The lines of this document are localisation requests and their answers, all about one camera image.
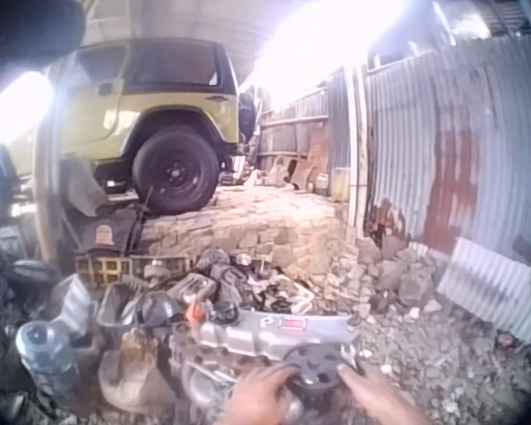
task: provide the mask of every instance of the yellow jeep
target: yellow jeep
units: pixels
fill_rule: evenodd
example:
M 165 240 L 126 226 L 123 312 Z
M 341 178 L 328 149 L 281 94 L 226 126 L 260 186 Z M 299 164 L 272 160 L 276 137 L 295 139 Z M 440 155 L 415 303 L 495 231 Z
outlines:
M 63 114 L 62 154 L 92 159 L 101 185 L 133 185 L 165 214 L 207 204 L 256 118 L 225 48 L 181 38 L 81 49 Z M 31 174 L 32 150 L 28 137 L 0 146 L 0 204 Z

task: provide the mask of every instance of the jeep window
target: jeep window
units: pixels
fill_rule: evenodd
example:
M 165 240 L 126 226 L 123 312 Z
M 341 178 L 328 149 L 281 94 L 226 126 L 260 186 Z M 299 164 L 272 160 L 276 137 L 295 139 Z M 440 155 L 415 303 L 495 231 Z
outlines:
M 134 84 L 173 84 L 216 87 L 220 85 L 215 49 L 210 44 L 158 42 L 151 44 Z
M 81 87 L 114 80 L 126 57 L 126 46 L 116 45 L 83 50 L 77 55 L 70 87 Z

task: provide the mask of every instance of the stone wall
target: stone wall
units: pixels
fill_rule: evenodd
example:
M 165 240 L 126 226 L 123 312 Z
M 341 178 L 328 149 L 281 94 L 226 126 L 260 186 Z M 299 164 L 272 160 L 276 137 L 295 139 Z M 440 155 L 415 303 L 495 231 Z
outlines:
M 266 259 L 291 277 L 325 273 L 343 244 L 342 206 L 307 192 L 222 188 L 199 212 L 149 220 L 142 244 L 150 255 L 195 259 L 206 248 Z

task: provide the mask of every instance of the black wheel rim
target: black wheel rim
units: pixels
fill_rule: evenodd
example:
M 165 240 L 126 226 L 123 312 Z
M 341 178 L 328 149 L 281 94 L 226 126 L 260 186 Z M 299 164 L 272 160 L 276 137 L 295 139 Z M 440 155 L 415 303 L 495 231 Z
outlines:
M 158 161 L 158 179 L 154 190 L 163 196 L 186 195 L 200 182 L 201 172 L 195 155 L 185 151 L 173 151 Z

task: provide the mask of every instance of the human hand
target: human hand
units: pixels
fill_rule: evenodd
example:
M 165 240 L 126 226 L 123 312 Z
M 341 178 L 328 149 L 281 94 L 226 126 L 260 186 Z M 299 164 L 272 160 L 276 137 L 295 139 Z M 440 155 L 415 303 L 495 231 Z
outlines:
M 366 376 L 345 365 L 339 365 L 338 375 L 350 389 L 359 409 L 381 425 L 425 425 L 430 423 L 411 406 L 376 367 L 362 365 Z
M 254 369 L 234 386 L 220 425 L 279 425 L 289 409 L 281 387 L 298 369 L 284 364 Z

